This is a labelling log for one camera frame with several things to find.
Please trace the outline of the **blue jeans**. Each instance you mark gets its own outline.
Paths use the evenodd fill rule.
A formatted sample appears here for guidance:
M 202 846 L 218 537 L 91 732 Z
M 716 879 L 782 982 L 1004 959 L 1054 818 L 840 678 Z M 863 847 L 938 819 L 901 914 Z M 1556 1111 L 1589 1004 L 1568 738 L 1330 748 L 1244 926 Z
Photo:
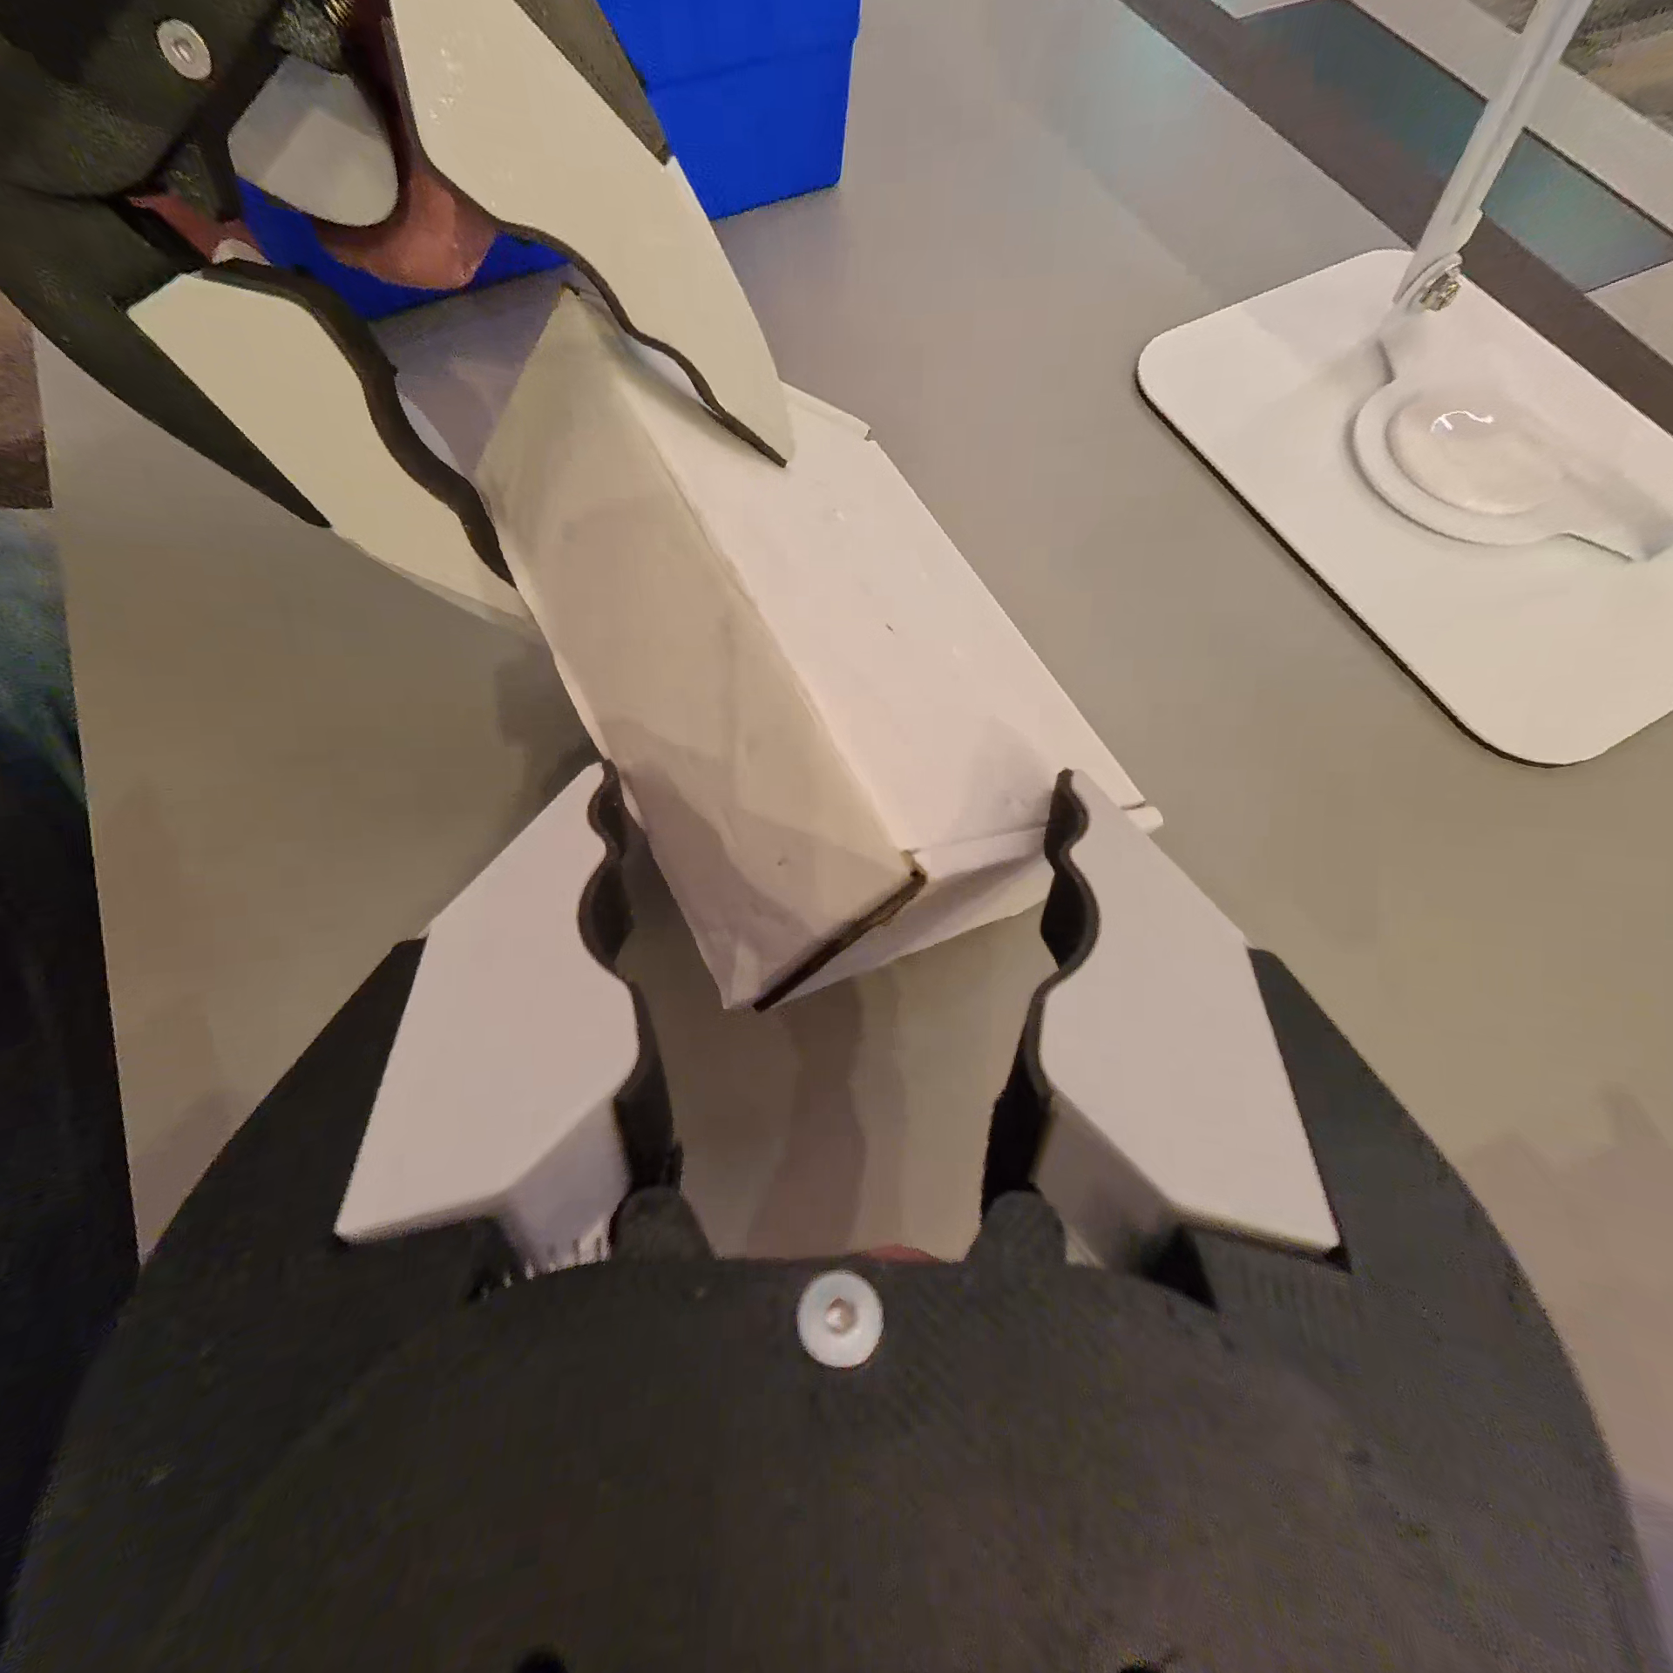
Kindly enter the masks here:
M 68 610 L 44 513 L 2 511 L 3 772 L 30 771 L 87 809 Z

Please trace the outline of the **white cardboard box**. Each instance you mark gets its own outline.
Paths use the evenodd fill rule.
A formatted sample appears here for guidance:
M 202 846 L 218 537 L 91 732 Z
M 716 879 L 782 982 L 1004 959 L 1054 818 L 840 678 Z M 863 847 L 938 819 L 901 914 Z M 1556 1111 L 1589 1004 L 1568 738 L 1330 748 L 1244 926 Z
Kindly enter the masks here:
M 561 288 L 476 466 L 728 1011 L 1040 901 L 1063 771 L 1161 828 L 868 426 L 786 396 L 779 467 Z

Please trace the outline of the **white lamp base plate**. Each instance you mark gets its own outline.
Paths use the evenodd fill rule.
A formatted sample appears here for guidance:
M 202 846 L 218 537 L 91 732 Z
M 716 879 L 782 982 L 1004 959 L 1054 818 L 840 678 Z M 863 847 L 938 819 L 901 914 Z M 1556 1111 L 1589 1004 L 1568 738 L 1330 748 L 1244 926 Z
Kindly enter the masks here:
M 1427 309 L 1413 284 L 1398 293 L 1408 278 L 1403 253 L 1377 251 L 1182 325 L 1140 352 L 1140 391 L 1478 743 L 1539 767 L 1595 760 L 1669 718 L 1669 555 L 1460 544 L 1368 487 L 1349 429 L 1384 382 L 1385 330 L 1584 370 L 1473 281 Z

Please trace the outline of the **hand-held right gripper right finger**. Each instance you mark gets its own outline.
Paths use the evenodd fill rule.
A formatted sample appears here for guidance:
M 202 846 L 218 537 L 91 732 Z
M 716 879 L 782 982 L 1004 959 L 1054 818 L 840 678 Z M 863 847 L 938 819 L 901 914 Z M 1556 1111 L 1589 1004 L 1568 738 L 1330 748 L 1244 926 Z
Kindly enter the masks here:
M 1244 933 L 1080 771 L 1056 778 L 1044 860 L 1053 966 L 992 1107 L 979 1215 L 1033 1194 L 1129 1271 L 1183 1231 L 1337 1252 Z

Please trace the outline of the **blue plastic bin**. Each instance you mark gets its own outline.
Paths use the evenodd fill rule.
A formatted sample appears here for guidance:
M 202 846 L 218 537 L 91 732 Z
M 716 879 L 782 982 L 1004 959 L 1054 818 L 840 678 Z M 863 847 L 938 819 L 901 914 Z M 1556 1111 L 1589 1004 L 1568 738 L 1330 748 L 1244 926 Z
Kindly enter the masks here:
M 838 185 L 861 2 L 598 2 L 711 220 Z M 324 284 L 366 323 L 453 295 L 333 258 L 296 210 L 240 178 L 244 225 L 275 267 Z M 502 234 L 469 291 L 565 265 Z

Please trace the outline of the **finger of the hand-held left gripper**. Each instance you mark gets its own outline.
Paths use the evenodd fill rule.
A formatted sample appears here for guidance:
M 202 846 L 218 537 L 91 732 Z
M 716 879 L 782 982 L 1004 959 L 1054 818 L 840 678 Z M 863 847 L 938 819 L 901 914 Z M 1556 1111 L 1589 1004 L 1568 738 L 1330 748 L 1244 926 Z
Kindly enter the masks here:
M 476 617 L 531 623 L 486 502 L 335 293 L 226 260 L 166 281 L 127 318 L 331 534 Z
M 767 337 L 601 6 L 392 2 L 385 39 L 429 168 L 575 264 L 725 429 L 788 464 Z

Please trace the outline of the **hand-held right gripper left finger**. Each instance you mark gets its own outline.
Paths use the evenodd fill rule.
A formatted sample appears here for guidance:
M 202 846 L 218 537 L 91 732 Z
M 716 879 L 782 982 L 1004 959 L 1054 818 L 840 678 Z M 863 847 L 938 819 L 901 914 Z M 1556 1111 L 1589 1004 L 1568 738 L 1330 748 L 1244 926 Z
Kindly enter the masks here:
M 530 1276 L 601 1262 L 681 1147 L 643 994 L 619 971 L 638 828 L 584 767 L 429 924 L 336 1217 L 345 1245 L 491 1224 Z

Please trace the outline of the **person's left hand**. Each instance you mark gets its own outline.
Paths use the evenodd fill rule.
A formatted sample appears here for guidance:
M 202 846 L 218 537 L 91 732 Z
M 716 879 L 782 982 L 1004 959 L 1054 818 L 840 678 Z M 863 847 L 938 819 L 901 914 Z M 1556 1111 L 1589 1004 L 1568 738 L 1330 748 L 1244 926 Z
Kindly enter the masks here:
M 216 220 L 174 190 L 129 194 L 125 203 L 160 222 L 200 258 L 267 260 L 246 220 Z M 488 262 L 500 229 L 479 206 L 427 168 L 403 176 L 394 211 L 375 225 L 305 218 L 333 264 L 406 290 L 458 291 Z

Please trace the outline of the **white round stand base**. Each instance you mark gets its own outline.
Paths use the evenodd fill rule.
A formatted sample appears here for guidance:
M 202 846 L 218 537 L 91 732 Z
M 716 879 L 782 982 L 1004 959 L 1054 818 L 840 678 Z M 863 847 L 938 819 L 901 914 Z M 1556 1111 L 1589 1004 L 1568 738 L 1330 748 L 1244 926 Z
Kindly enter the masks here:
M 1394 513 L 1480 548 L 1574 539 L 1628 563 L 1669 556 L 1669 433 L 1551 347 L 1378 339 L 1384 382 L 1349 424 Z

